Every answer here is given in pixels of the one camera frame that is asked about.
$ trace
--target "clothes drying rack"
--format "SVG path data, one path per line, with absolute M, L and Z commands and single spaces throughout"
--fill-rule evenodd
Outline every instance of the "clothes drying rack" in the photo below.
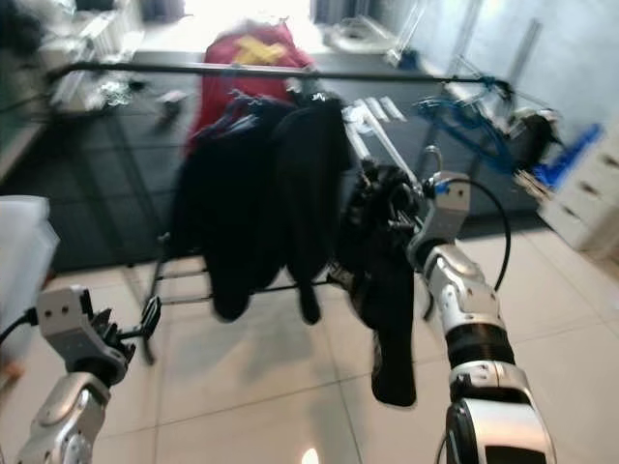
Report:
M 178 65 L 160 65 L 160 64 L 136 64 L 136 63 L 98 63 L 98 62 L 75 62 L 69 64 L 67 66 L 61 67 L 57 70 L 53 70 L 48 74 L 48 79 L 50 83 L 57 82 L 59 79 L 67 76 L 70 73 L 78 73 L 78 72 L 92 72 L 92 73 L 101 73 L 101 72 L 126 72 L 126 73 L 174 73 L 174 74 L 194 74 L 194 75 L 221 75 L 233 74 L 235 77 L 263 77 L 263 78 L 273 78 L 273 79 L 286 79 L 289 77 L 295 77 L 302 81 L 317 81 L 321 79 L 331 79 L 331 80 L 356 80 L 356 81 L 372 81 L 372 82 L 402 82 L 402 83 L 410 83 L 410 84 L 428 84 L 428 83 L 436 83 L 440 84 L 441 88 L 449 83 L 460 83 L 460 84 L 472 84 L 472 85 L 484 85 L 487 86 L 489 83 L 493 85 L 501 86 L 503 89 L 511 91 L 511 86 L 508 82 L 495 79 L 493 77 L 488 76 L 432 76 L 427 74 L 419 74 L 419 73 L 411 73 L 411 72 L 403 72 L 403 71 L 394 71 L 394 72 L 320 72 L 316 70 L 308 70 L 308 69 L 296 69 L 296 68 L 281 68 L 281 67 L 269 67 L 269 66 L 238 66 L 238 65 L 220 65 L 220 64 L 203 64 L 203 63 L 191 63 L 191 64 L 178 64 Z M 381 142 L 387 153 L 390 155 L 394 163 L 399 166 L 404 172 L 408 174 L 411 181 L 415 184 L 418 183 L 414 173 L 410 170 L 408 165 L 405 163 L 401 155 L 399 154 L 397 148 L 391 142 L 387 133 L 382 129 L 380 123 L 376 120 L 376 118 L 368 112 L 368 117 L 366 122 L 373 129 L 374 134 Z M 132 189 L 135 193 L 135 197 L 138 200 L 139 207 L 142 210 L 142 213 L 146 217 L 149 226 L 153 228 L 153 230 L 157 230 L 157 233 L 154 233 L 155 236 L 159 236 L 160 243 L 160 252 L 157 257 L 155 270 L 153 273 L 153 278 L 150 282 L 147 294 L 143 301 L 140 303 L 143 305 L 142 309 L 144 309 L 149 302 L 149 300 L 156 296 L 159 291 L 159 287 L 161 282 L 166 279 L 172 278 L 182 278 L 188 276 L 198 276 L 204 274 L 207 271 L 206 268 L 200 269 L 198 271 L 191 272 L 179 272 L 179 273 L 167 273 L 163 272 L 164 264 L 170 260 L 175 258 L 174 256 L 168 256 L 166 242 L 169 236 L 164 233 L 162 230 L 161 221 L 156 213 L 156 209 L 153 205 L 152 199 L 147 191 L 144 180 L 141 176 L 139 168 L 137 167 L 137 163 L 135 162 L 135 158 L 133 156 L 133 150 L 131 144 L 129 143 L 129 139 L 125 134 L 125 130 L 122 125 L 116 120 L 113 116 L 111 118 L 110 124 L 108 126 L 110 135 L 114 137 L 114 141 L 117 144 L 117 150 L 119 153 L 119 158 L 123 163 L 123 168 L 125 169 L 128 178 L 131 179 Z M 363 155 L 357 150 L 358 140 L 353 139 L 351 137 L 351 132 L 347 131 L 349 135 L 349 139 L 351 142 L 351 146 L 357 155 L 362 158 Z M 106 224 L 107 227 L 103 230 L 104 234 L 107 236 L 108 242 L 117 247 L 118 243 L 118 231 L 111 230 L 109 227 L 112 225 L 113 221 L 109 220 L 110 214 L 107 211 L 103 211 L 99 209 L 96 212 L 93 212 L 98 216 L 99 224 Z M 125 280 L 128 281 L 128 284 L 133 290 L 133 293 L 136 294 L 134 289 L 133 282 L 129 282 L 130 278 L 123 274 Z M 319 281 L 315 282 L 314 285 L 322 285 L 327 282 Z M 285 291 L 297 288 L 297 285 L 280 285 L 275 287 L 269 287 L 266 289 L 259 290 L 255 293 L 268 293 L 268 292 L 277 292 L 277 291 Z M 162 300 L 163 305 L 181 305 L 181 304 L 190 304 L 190 303 L 200 303 L 206 302 L 211 299 L 211 295 L 202 295 L 202 296 L 194 296 L 194 297 L 176 297 L 171 299 Z M 147 338 L 142 338 L 142 353 L 144 359 L 147 363 L 153 364 L 156 360 L 155 354 L 152 351 L 149 340 Z

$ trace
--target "metal bar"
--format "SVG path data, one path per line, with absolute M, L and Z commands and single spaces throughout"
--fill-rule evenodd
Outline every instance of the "metal bar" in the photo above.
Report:
M 396 106 L 393 100 L 391 100 L 389 97 L 383 97 L 380 99 L 380 102 L 392 118 L 397 119 L 398 121 L 402 121 L 403 123 L 406 122 L 406 118 Z
M 387 133 L 385 132 L 383 127 L 380 125 L 376 117 L 369 110 L 365 102 L 363 100 L 357 100 L 355 101 L 355 104 L 363 108 L 366 123 L 368 123 L 368 125 L 372 128 L 372 130 L 374 131 L 374 135 L 376 135 L 380 143 L 383 145 L 383 147 L 385 147 L 385 150 L 387 151 L 391 159 L 394 161 L 394 163 L 402 171 L 406 173 L 406 175 L 411 180 L 415 188 L 420 188 L 421 184 L 417 180 L 417 176 L 415 176 L 413 171 L 410 170 L 410 168 L 406 164 L 406 161 L 404 161 L 402 156 L 399 154 L 398 149 L 396 148 L 394 143 L 391 141 L 391 138 L 389 138 L 389 135 L 387 135 Z
M 316 287 L 318 285 L 328 285 L 328 284 L 331 284 L 331 282 L 328 282 L 327 280 L 321 280 L 319 282 L 314 282 L 312 286 Z M 281 292 L 284 290 L 294 290 L 295 288 L 299 288 L 299 285 L 297 285 L 296 283 L 291 284 L 291 285 L 280 285 L 279 287 L 271 287 L 271 288 L 265 288 L 262 290 L 257 290 L 253 292 L 253 295 L 259 295 L 261 293 Z M 212 299 L 213 299 L 213 295 L 206 295 L 203 297 L 176 297 L 176 298 L 162 299 L 162 305 L 188 305 L 191 303 L 208 302 Z
M 404 25 L 399 31 L 398 41 L 396 42 L 396 51 L 398 52 L 402 52 L 406 48 L 406 46 L 412 39 L 413 34 L 415 33 L 415 29 L 417 29 L 417 24 L 419 23 L 419 17 L 415 17 L 415 13 L 417 12 L 417 9 L 419 8 L 420 5 L 421 5 L 420 1 L 416 2 L 415 5 L 413 5 L 413 8 L 410 9 L 410 13 L 406 17 L 406 21 L 404 21 Z M 410 37 L 408 37 L 408 34 L 406 34 L 406 29 L 408 29 L 409 27 L 410 27 L 410 30 L 412 31 L 412 33 L 410 34 Z
M 361 135 L 357 132 L 357 130 L 350 123 L 345 123 L 344 128 L 346 129 L 346 135 L 348 136 L 348 141 L 352 146 L 352 149 L 357 154 L 357 158 L 359 160 L 364 160 L 369 158 L 369 150 L 366 142 L 364 142 Z
M 520 43 L 520 47 L 516 53 L 516 58 L 512 63 L 512 67 L 510 68 L 510 72 L 508 74 L 508 80 L 514 88 L 517 86 L 518 81 L 522 76 L 524 66 L 531 55 L 533 46 L 535 46 L 537 39 L 540 37 L 540 32 L 542 32 L 542 23 L 537 19 L 531 19 L 529 27 L 524 34 L 524 38 Z
M 189 305 L 191 303 L 208 302 L 213 299 L 213 295 L 207 295 L 205 297 L 176 297 L 169 299 L 162 299 L 162 305 Z
M 389 118 L 387 117 L 387 113 L 383 110 L 382 106 L 378 102 L 375 97 L 369 97 L 366 99 L 366 104 L 368 105 L 371 114 L 373 114 L 376 119 L 380 119 L 381 121 L 388 123 Z
M 157 263 L 155 264 L 155 270 L 153 271 L 153 278 L 151 279 L 151 285 L 148 291 L 148 295 L 144 298 L 144 303 L 142 305 L 142 315 L 144 311 L 148 307 L 148 302 L 150 302 L 151 298 L 157 295 L 159 290 L 160 281 L 157 279 L 159 274 L 162 273 L 163 267 L 165 266 L 165 261 L 167 259 L 167 239 L 168 235 L 163 234 L 158 237 L 157 242 L 159 244 L 159 253 L 157 256 Z M 155 353 L 153 353 L 153 348 L 150 344 L 150 340 L 142 337 L 142 356 L 144 357 L 144 361 L 148 365 L 153 365 L 157 358 L 155 357 Z
M 468 46 L 471 44 L 473 38 L 473 32 L 477 25 L 477 19 L 480 17 L 480 11 L 484 4 L 483 0 L 472 0 L 471 4 L 466 11 L 466 16 L 462 21 L 459 33 L 457 35 L 456 46 L 454 46 L 454 52 L 452 54 L 452 62 L 447 69 L 447 74 L 451 75 L 457 73 L 460 65 L 460 58 L 464 58 Z
M 471 63 L 470 61 L 468 61 L 466 58 L 464 58 L 463 56 L 458 57 L 459 63 L 466 68 L 469 71 L 472 71 L 473 73 L 475 73 L 474 75 L 484 75 L 484 73 L 482 72 L 482 70 L 480 70 L 477 66 L 475 66 L 473 63 Z
M 156 65 L 142 63 L 97 63 L 78 61 L 57 70 L 52 70 L 47 74 L 50 81 L 56 81 L 61 77 L 76 71 L 124 71 L 131 73 L 178 73 L 178 74 L 200 74 L 218 75 L 234 74 L 235 77 L 266 77 L 266 78 L 287 78 L 296 77 L 298 79 L 338 79 L 338 80 L 360 80 L 360 81 L 382 81 L 382 82 L 410 82 L 410 83 L 450 83 L 458 82 L 461 84 L 486 84 L 476 76 L 433 76 L 428 74 L 417 74 L 411 72 L 320 72 L 315 70 L 305 70 L 299 68 L 281 68 L 274 66 L 231 66 L 210 63 L 188 63 L 182 65 Z
M 206 268 L 203 268 L 203 269 L 200 269 L 199 271 L 183 271 L 181 273 L 167 273 L 163 275 L 158 275 L 157 280 L 168 280 L 169 278 L 200 276 L 201 274 L 204 274 L 207 271 L 208 270 Z
M 417 13 L 417 17 L 415 18 L 415 22 L 413 24 L 411 24 L 411 28 L 408 31 L 408 34 L 406 35 L 406 38 L 404 39 L 404 41 L 398 44 L 398 51 L 400 53 L 402 53 L 411 43 L 411 41 L 413 40 L 413 36 L 415 35 L 415 32 L 417 31 L 417 27 L 419 26 L 419 23 L 422 21 L 422 18 L 424 17 L 424 14 L 426 13 L 426 8 L 428 5 L 428 2 L 425 0 L 421 0 L 421 2 L 423 3 L 421 9 L 419 10 L 419 12 Z
M 318 285 L 327 285 L 328 283 L 331 283 L 331 282 L 328 282 L 327 280 L 321 280 L 319 282 L 313 282 L 311 285 L 316 287 Z M 282 290 L 294 290 L 295 288 L 299 288 L 299 285 L 297 285 L 296 283 L 293 283 L 291 285 L 280 285 L 279 287 L 264 288 L 262 290 L 257 290 L 253 292 L 253 294 L 259 295 L 261 293 L 280 292 Z

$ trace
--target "metal rack bar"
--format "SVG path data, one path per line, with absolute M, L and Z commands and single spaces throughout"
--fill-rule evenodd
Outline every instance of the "metal rack bar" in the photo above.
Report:
M 312 284 L 312 286 L 317 287 L 320 285 L 328 285 L 331 282 L 328 282 L 327 280 L 321 280 L 319 282 L 314 282 Z M 252 295 L 261 295 L 263 293 L 273 293 L 273 292 L 281 292 L 283 290 L 294 290 L 296 288 L 299 288 L 298 284 L 291 284 L 291 285 L 280 285 L 277 287 L 267 287 L 267 288 L 263 288 L 262 290 L 256 290 L 255 292 L 252 293 Z M 195 297 L 174 297 L 171 299 L 162 299 L 162 305 L 187 305 L 190 303 L 203 303 L 203 302 L 209 302 L 213 300 L 213 294 L 210 295 L 205 295 L 205 296 L 195 296 Z
M 372 130 L 374 131 L 374 135 L 378 138 L 380 143 L 383 145 L 383 147 L 385 148 L 385 150 L 387 151 L 387 153 L 389 154 L 393 162 L 402 171 L 406 173 L 406 175 L 411 180 L 415 188 L 420 189 L 421 184 L 417 180 L 417 176 L 415 176 L 413 171 L 410 170 L 410 168 L 406 164 L 406 161 L 404 161 L 398 149 L 396 148 L 394 143 L 389 138 L 389 135 L 387 135 L 383 127 L 380 125 L 380 123 L 378 122 L 378 119 L 376 119 L 376 116 L 374 116 L 374 114 L 369 110 L 368 106 L 364 103 L 363 100 L 356 101 L 356 104 L 358 105 L 358 107 L 361 107 L 364 109 L 365 122 L 372 128 Z
M 169 280 L 171 278 L 201 276 L 208 271 L 207 268 L 202 268 L 199 271 L 183 271 L 181 273 L 165 273 L 156 276 L 157 280 Z
M 158 65 L 141 63 L 97 63 L 79 61 L 71 63 L 47 74 L 51 82 L 54 82 L 65 75 L 77 71 L 122 71 L 129 73 L 178 73 L 178 74 L 199 74 L 199 75 L 219 75 L 224 73 L 234 74 L 235 77 L 267 77 L 267 78 L 287 78 L 296 77 L 298 79 L 336 79 L 336 80 L 360 80 L 375 82 L 408 82 L 418 84 L 431 83 L 450 83 L 460 84 L 487 84 L 487 77 L 478 76 L 433 76 L 428 74 L 416 74 L 410 72 L 320 72 L 316 70 L 306 70 L 299 68 L 282 68 L 274 66 L 234 66 L 219 65 L 208 63 L 188 63 L 182 65 Z M 507 82 L 496 79 L 497 85 L 508 85 Z

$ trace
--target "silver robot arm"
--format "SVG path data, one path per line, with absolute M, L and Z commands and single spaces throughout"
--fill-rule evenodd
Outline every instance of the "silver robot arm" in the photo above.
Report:
M 516 366 L 499 299 L 480 267 L 455 244 L 469 209 L 470 185 L 440 172 L 426 185 L 427 218 L 407 248 L 440 313 L 447 341 L 452 405 L 447 411 L 447 462 L 555 464 L 556 457 L 529 388 Z
M 152 299 L 141 323 L 128 331 L 109 321 L 111 309 L 94 313 L 88 290 L 77 285 L 42 293 L 36 310 L 41 334 L 63 358 L 68 373 L 35 416 L 16 462 L 90 463 L 109 389 L 124 379 L 135 350 L 123 340 L 152 336 L 161 318 L 161 302 Z

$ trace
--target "tile floor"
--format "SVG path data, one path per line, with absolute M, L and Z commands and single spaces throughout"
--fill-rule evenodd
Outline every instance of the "tile floor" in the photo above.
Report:
M 502 238 L 462 244 L 494 280 Z M 177 269 L 198 266 L 194 260 Z M 149 267 L 137 268 L 144 284 Z M 616 463 L 619 416 L 619 273 L 602 271 L 548 231 L 514 237 L 499 292 L 517 362 L 526 369 L 554 437 L 559 463 Z M 57 278 L 81 282 L 121 324 L 138 308 L 120 270 Z M 168 282 L 166 296 L 206 290 L 201 276 Z M 430 463 L 448 405 L 449 366 L 438 322 L 417 321 L 418 403 L 398 410 L 370 391 L 370 332 L 344 295 L 322 287 L 323 321 L 305 326 L 294 292 L 261 295 L 236 323 L 205 304 L 167 307 L 154 344 L 112 390 L 97 464 Z M 416 312 L 425 307 L 418 291 Z M 34 337 L 26 374 L 0 402 L 0 442 L 13 462 L 28 423 L 62 364 Z

